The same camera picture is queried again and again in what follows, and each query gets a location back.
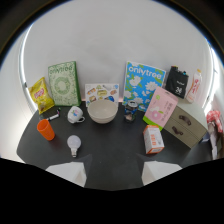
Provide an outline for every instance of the pink box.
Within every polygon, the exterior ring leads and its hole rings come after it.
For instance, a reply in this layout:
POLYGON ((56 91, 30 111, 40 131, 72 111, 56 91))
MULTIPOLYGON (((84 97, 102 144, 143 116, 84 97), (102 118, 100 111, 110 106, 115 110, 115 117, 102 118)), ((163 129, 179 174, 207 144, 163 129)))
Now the pink box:
POLYGON ((149 125, 158 125, 161 131, 177 103, 178 97, 157 86, 143 120, 149 125))

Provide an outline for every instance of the green box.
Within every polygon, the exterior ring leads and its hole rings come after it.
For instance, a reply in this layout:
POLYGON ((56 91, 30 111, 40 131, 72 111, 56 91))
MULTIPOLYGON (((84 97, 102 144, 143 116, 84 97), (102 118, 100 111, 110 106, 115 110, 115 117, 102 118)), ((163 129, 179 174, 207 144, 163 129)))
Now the green box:
POLYGON ((56 106, 79 106, 81 104, 75 61, 49 66, 48 76, 56 106))

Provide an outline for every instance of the white container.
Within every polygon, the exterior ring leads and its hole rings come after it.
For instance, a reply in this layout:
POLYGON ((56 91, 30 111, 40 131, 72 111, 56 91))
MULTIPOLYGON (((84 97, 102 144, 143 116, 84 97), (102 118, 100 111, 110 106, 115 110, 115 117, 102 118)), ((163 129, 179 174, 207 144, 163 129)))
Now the white container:
POLYGON ((201 76, 201 70, 197 69, 197 71, 194 73, 193 81, 190 90, 187 93, 186 99, 193 103, 198 91, 198 87, 200 86, 202 82, 202 76, 201 76))
POLYGON ((146 154, 159 153, 164 149, 163 139, 158 126, 147 125, 143 135, 146 154))

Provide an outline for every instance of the beige box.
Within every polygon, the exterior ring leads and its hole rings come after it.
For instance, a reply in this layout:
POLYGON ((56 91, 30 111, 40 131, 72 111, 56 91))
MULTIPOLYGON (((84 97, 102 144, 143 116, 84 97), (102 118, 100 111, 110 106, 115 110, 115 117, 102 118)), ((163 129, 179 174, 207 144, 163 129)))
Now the beige box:
POLYGON ((159 127, 147 125, 143 131, 146 154, 158 153, 164 149, 164 143, 159 127))

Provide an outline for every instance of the white object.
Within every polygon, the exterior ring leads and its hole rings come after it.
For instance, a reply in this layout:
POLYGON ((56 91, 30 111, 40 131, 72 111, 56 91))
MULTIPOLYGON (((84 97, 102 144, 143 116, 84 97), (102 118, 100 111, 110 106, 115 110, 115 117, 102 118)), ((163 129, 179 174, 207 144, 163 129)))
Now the white object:
POLYGON ((202 77, 201 77, 201 70, 197 69, 197 71, 194 73, 194 77, 192 80, 192 86, 190 90, 187 93, 186 99, 190 102, 193 103, 198 91, 198 87, 200 86, 202 82, 202 77))
POLYGON ((79 107, 73 106, 68 112, 68 121, 72 124, 83 122, 85 117, 82 116, 83 112, 79 107))
POLYGON ((119 103, 119 83, 91 83, 85 84, 86 107, 95 100, 107 99, 119 103))
POLYGON ((68 146, 71 148, 72 151, 72 156, 76 157, 77 155, 77 150, 81 145, 81 140, 78 136, 76 135, 71 135, 68 140, 67 140, 68 146))
POLYGON ((177 164, 157 161, 145 162, 142 172, 143 184, 150 184, 181 169, 182 168, 177 164))
POLYGON ((93 121, 105 124, 114 119, 118 107, 110 100, 97 100, 90 103, 87 110, 93 121))
POLYGON ((213 160, 217 159, 217 146, 214 146, 212 149, 212 158, 213 160))
POLYGON ((81 187, 84 187, 87 179, 84 165, 81 162, 71 162, 49 166, 46 171, 81 187))
POLYGON ((164 149, 164 143, 159 127, 147 125, 144 132, 146 154, 158 153, 164 149))

